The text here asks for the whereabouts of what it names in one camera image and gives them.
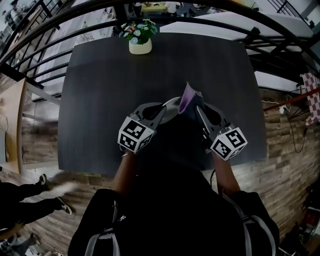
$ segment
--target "cable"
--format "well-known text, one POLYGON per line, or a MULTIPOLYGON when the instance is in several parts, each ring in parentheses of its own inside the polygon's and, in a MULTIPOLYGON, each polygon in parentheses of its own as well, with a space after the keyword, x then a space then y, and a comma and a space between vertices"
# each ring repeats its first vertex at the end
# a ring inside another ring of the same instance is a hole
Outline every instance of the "cable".
POLYGON ((261 100, 262 102, 264 103, 276 103, 276 104, 279 104, 278 102, 275 102, 275 101, 264 101, 264 100, 261 100))
POLYGON ((211 176, 210 176, 210 187, 212 188, 212 177, 214 176, 216 169, 213 169, 211 176))
POLYGON ((293 140, 293 145, 294 145, 294 151, 295 151, 296 153, 300 153, 300 152, 302 151, 302 149, 304 148, 304 145, 305 145, 305 136, 306 136, 308 127, 304 128, 303 135, 302 135, 302 147, 301 147, 301 149, 298 151, 297 148, 296 148, 294 130, 293 130, 293 128, 292 128, 292 125, 291 125, 291 122, 290 122, 290 119, 289 119, 288 115, 286 115, 286 117, 288 118, 288 121, 289 121, 289 124, 290 124, 290 128, 291 128, 291 132, 292 132, 292 140, 293 140))
POLYGON ((8 131, 8 129, 9 129, 9 123, 8 123, 8 118, 5 116, 5 115, 1 115, 0 116, 0 129, 1 130, 3 130, 5 133, 8 131), (2 127, 2 124, 1 124, 1 119, 2 118, 5 118, 5 120, 6 120, 6 129, 4 129, 3 127, 2 127))
POLYGON ((26 93, 29 95, 29 97, 32 99, 32 96, 29 94, 28 90, 26 90, 26 93))
POLYGON ((8 150, 7 150, 7 131, 9 129, 9 123, 8 123, 8 118, 5 116, 5 115, 1 115, 0 116, 0 129, 4 131, 4 150, 5 150, 5 157, 8 159, 10 157, 9 153, 8 153, 8 150), (2 118, 5 118, 6 120, 6 129, 4 129, 2 127, 2 124, 1 124, 1 119, 2 118))
MULTIPOLYGON (((289 95, 289 94, 287 94, 287 95, 285 96, 285 98, 286 98, 286 100, 288 101, 289 99, 290 99, 290 100, 292 99, 292 96, 289 95)), ((288 112, 290 112, 290 110, 291 110, 291 104, 289 103, 289 104, 286 104, 285 106, 286 106, 286 109, 288 110, 288 112)))

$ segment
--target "sleeve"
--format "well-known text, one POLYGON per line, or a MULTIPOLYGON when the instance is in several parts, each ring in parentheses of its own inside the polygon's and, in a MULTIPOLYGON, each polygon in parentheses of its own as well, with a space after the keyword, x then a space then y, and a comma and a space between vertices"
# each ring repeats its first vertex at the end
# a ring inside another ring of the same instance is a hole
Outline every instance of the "sleeve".
POLYGON ((238 191, 230 196, 230 198, 240 206, 243 213, 248 216, 256 215, 260 217, 270 229, 276 248, 279 247, 279 229, 276 223, 270 218, 264 204, 262 203, 258 193, 238 191))
POLYGON ((97 190, 71 239, 68 249, 69 256, 84 256, 90 238, 113 226, 115 202, 118 205, 123 204, 123 198, 117 192, 110 189, 97 190))

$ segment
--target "floor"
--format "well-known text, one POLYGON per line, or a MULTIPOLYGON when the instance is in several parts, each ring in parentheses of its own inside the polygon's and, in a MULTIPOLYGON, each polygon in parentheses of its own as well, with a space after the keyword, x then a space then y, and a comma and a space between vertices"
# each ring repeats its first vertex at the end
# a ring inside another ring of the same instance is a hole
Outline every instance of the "floor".
MULTIPOLYGON (((8 82, 8 79, 3 77, 0 77, 1 80, 8 82)), ((260 94, 265 101, 281 101, 285 98, 285 94, 267 90, 260 90, 260 94)), ((295 109, 296 107, 292 106, 291 113, 295 109)), ((34 103, 26 96, 24 115, 23 162, 26 164, 57 160, 59 106, 46 101, 34 103)), ((301 148, 303 141, 306 117, 307 115, 303 115, 291 121, 297 149, 301 148)), ((242 190, 258 192, 269 215, 279 227, 280 237, 283 238, 295 221, 302 220, 306 210, 303 202, 308 194, 308 186, 315 182, 319 175, 320 126, 309 128, 301 153, 295 152, 290 124, 285 115, 280 115, 277 110, 267 112, 265 126, 267 159, 234 166, 232 169, 242 190)), ((66 255, 68 244, 90 199, 97 189, 110 188, 112 178, 101 174, 65 172, 53 166, 26 170, 21 175, 3 170, 0 172, 0 179, 17 185, 35 183, 42 173, 48 176, 51 190, 25 201, 32 203, 63 196, 74 208, 75 214, 54 212, 26 225, 21 235, 28 238, 33 231, 44 252, 51 250, 66 255)), ((205 171, 203 175, 209 180, 211 171, 205 171)), ((217 190, 215 181, 213 189, 217 190)))

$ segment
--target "leg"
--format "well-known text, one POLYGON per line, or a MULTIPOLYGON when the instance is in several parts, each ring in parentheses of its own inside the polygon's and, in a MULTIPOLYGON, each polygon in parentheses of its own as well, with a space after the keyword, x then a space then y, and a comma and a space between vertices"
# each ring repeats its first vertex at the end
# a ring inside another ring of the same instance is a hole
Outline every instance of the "leg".
POLYGON ((29 224, 52 214, 55 210, 62 210, 62 204, 57 198, 54 198, 35 203, 19 202, 16 208, 17 216, 15 219, 29 224))
POLYGON ((17 188, 17 202, 22 201, 25 198, 40 195, 44 191, 41 184, 23 184, 17 188))
POLYGON ((138 6, 138 10, 139 10, 139 17, 142 17, 143 15, 141 15, 141 9, 142 9, 142 5, 138 6))
POLYGON ((140 11, 141 11, 141 6, 133 6, 133 10, 137 18, 141 17, 140 11))
POLYGON ((4 199, 11 203, 20 202, 25 198, 39 195, 42 191, 42 186, 38 184, 17 186, 12 183, 2 182, 0 186, 0 194, 5 195, 4 199))

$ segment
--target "black pants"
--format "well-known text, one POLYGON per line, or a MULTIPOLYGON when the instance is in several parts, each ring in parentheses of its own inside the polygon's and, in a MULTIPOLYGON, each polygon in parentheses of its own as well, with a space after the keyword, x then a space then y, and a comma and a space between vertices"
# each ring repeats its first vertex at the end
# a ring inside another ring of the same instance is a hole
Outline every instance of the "black pants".
POLYGON ((174 13, 171 13, 171 12, 166 12, 165 13, 167 16, 171 16, 171 15, 173 15, 174 17, 177 17, 177 12, 174 12, 174 13))
POLYGON ((15 223, 28 224, 39 220, 62 206, 57 198, 45 199, 35 203, 20 202, 25 198, 41 194, 42 186, 39 184, 24 184, 17 186, 11 183, 0 183, 2 204, 6 207, 0 213, 0 228, 11 228, 15 223))
POLYGON ((135 15, 136 15, 138 18, 141 17, 140 12, 141 12, 142 6, 140 5, 140 6, 132 6, 132 7, 133 7, 133 10, 134 10, 135 15))

